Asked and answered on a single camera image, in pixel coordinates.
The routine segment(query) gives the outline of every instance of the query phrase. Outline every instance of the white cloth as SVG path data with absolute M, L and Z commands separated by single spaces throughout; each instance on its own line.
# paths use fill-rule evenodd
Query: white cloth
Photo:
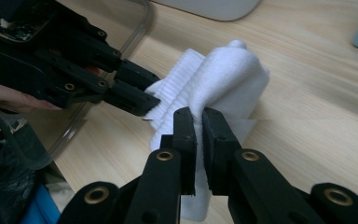
M 189 106 L 197 136 L 196 196 L 182 196 L 182 218 L 205 219 L 211 193 L 203 167 L 202 111 L 217 109 L 240 143 L 255 124 L 249 120 L 269 81 L 269 71 L 243 41 L 233 40 L 207 57 L 188 49 L 172 71 L 146 92 L 161 100 L 146 116 L 156 133 L 150 142 L 159 149 L 162 134 L 173 133 L 173 112 Z

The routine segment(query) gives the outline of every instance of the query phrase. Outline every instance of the white object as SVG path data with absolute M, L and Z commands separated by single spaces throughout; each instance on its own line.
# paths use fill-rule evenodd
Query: white object
M 260 0 L 153 0 L 218 21 L 233 21 L 251 12 Z
M 203 167 L 201 116 L 205 107 L 225 116 L 238 140 L 244 141 L 255 124 L 249 120 L 258 99 L 269 81 L 269 71 L 246 49 L 245 43 L 233 40 L 214 49 L 207 57 L 188 49 L 171 72 L 146 92 L 161 100 L 145 119 L 156 129 L 150 147 L 159 149 L 162 134 L 173 133 L 173 112 L 189 106 L 197 136 L 196 196 L 182 196 L 183 218 L 205 219 L 211 193 Z

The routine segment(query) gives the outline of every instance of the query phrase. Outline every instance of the clear plastic container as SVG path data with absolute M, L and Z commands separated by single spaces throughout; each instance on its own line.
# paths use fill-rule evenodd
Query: clear plastic container
M 108 44 L 127 58 L 152 20 L 147 0 L 59 0 L 107 32 Z M 107 80 L 113 74 L 103 74 Z M 84 124 L 92 104 L 72 105 L 60 111 L 37 110 L 26 115 L 0 115 L 0 129 L 21 161 L 31 169 L 52 162 Z

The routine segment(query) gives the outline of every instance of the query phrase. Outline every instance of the white plastic device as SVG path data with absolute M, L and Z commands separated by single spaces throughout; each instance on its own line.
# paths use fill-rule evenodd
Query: white plastic device
M 153 0 L 217 21 L 234 21 L 251 12 L 260 0 Z

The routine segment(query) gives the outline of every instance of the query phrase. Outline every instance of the blue fabric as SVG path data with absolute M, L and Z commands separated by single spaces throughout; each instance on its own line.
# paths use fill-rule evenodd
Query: blue fabric
M 51 199 L 48 190 L 39 185 L 19 224 L 56 224 L 59 217 L 60 211 Z

